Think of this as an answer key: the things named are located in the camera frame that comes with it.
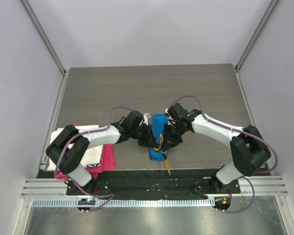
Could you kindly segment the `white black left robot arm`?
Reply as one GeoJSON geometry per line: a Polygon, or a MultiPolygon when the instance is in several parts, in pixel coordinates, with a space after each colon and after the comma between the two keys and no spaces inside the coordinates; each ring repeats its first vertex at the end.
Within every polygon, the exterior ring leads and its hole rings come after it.
{"type": "Polygon", "coordinates": [[[141,147],[160,148],[144,115],[133,110],[127,117],[102,128],[66,126],[48,145],[46,155],[56,165],[55,174],[61,172],[68,175],[83,195],[90,195],[95,184],[92,175],[81,164],[85,152],[92,147],[118,144],[129,139],[137,140],[141,147]]]}

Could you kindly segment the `blue cloth napkin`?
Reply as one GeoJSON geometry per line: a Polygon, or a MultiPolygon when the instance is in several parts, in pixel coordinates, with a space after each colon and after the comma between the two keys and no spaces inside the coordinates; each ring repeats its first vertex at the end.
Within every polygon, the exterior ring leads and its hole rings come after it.
{"type": "MultiPolygon", "coordinates": [[[[164,125],[168,123],[168,118],[164,114],[155,114],[152,117],[151,129],[158,144],[162,145],[165,136],[164,125]]],[[[158,148],[149,149],[149,158],[152,161],[162,161],[163,151],[158,148]]]]}

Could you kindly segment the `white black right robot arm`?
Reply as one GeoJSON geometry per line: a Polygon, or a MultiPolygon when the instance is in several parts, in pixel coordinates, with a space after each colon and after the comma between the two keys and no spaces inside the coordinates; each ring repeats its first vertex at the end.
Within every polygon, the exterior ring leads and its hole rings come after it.
{"type": "Polygon", "coordinates": [[[181,144],[182,135],[186,132],[206,135],[230,148],[232,161],[221,167],[211,182],[216,193],[225,192],[229,183],[240,177],[253,176],[271,157],[268,146],[255,126],[243,128],[219,122],[201,110],[189,112],[179,103],[169,107],[165,114],[169,120],[164,125],[162,150],[181,144]]]}

